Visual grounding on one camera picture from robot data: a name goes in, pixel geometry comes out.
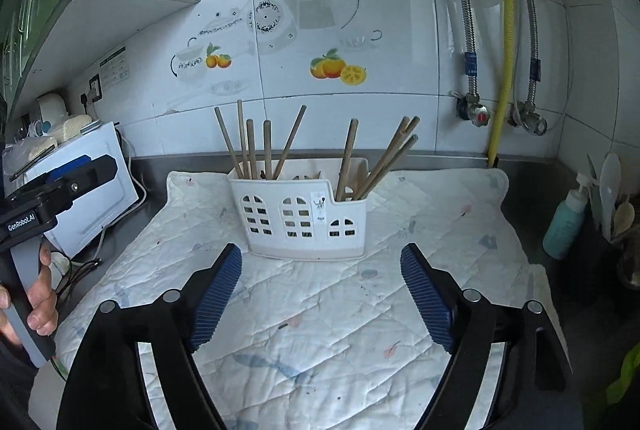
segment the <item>human hand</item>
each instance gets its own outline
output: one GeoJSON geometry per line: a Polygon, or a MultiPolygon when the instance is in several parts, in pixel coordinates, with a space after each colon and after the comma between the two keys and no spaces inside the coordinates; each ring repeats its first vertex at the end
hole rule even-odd
{"type": "MultiPolygon", "coordinates": [[[[40,336],[49,336],[58,325],[58,311],[56,311],[56,294],[51,289],[51,250],[46,244],[40,245],[40,262],[42,269],[36,280],[27,291],[27,298],[33,306],[33,311],[27,318],[29,327],[40,336]]],[[[9,292],[0,284],[0,309],[11,305],[9,292]]],[[[3,311],[0,311],[0,335],[11,344],[22,347],[20,338],[14,328],[7,321],[3,311]]]]}

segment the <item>white plastic basket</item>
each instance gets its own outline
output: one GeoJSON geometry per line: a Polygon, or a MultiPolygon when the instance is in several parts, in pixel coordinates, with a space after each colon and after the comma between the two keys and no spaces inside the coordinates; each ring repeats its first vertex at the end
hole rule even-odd
{"type": "MultiPolygon", "coordinates": [[[[335,261],[364,254],[367,200],[335,202],[341,159],[292,159],[277,181],[228,177],[249,249],[265,257],[335,261]]],[[[277,161],[272,163],[275,169],[277,161]]],[[[257,162],[258,172],[264,162],[257,162]]],[[[352,158],[347,192],[364,182],[367,160],[352,158]]]]}

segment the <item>paper tag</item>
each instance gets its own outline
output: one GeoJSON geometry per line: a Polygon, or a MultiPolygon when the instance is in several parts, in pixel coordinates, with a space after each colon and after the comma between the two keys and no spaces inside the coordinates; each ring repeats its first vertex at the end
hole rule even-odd
{"type": "Polygon", "coordinates": [[[324,192],[311,192],[311,213],[315,225],[326,224],[326,195],[324,192]]]}
{"type": "Polygon", "coordinates": [[[129,63],[124,46],[100,62],[100,82],[106,90],[129,78],[129,63]]]}

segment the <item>quilted fabric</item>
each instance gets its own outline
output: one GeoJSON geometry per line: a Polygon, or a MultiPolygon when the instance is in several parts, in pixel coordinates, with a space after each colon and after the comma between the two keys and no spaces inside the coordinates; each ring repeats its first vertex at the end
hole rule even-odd
{"type": "MultiPolygon", "coordinates": [[[[60,326],[69,368],[100,302],[122,307],[181,288],[228,242],[242,275],[212,340],[194,360],[232,430],[413,429],[449,360],[433,344],[400,273],[404,245],[490,301],[536,296],[555,317],[546,276],[530,271],[500,204],[498,169],[396,171],[369,196],[366,256],[305,263],[248,252],[226,176],[172,172],[167,205],[60,326]]],[[[140,345],[159,427],[174,428],[150,346],[140,345]]],[[[467,426],[481,428],[502,359],[494,345],[467,426]]]]}

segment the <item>yellow pipe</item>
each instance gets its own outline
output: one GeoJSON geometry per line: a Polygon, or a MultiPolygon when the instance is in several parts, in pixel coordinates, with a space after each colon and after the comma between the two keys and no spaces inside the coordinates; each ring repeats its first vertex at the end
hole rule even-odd
{"type": "Polygon", "coordinates": [[[495,156],[498,154],[502,125],[507,113],[507,107],[511,99],[511,86],[513,85],[513,65],[515,64],[515,38],[514,24],[516,20],[516,0],[504,0],[503,29],[504,29],[504,54],[502,62],[502,88],[498,109],[494,114],[494,124],[487,152],[488,166],[494,166],[495,156]]]}

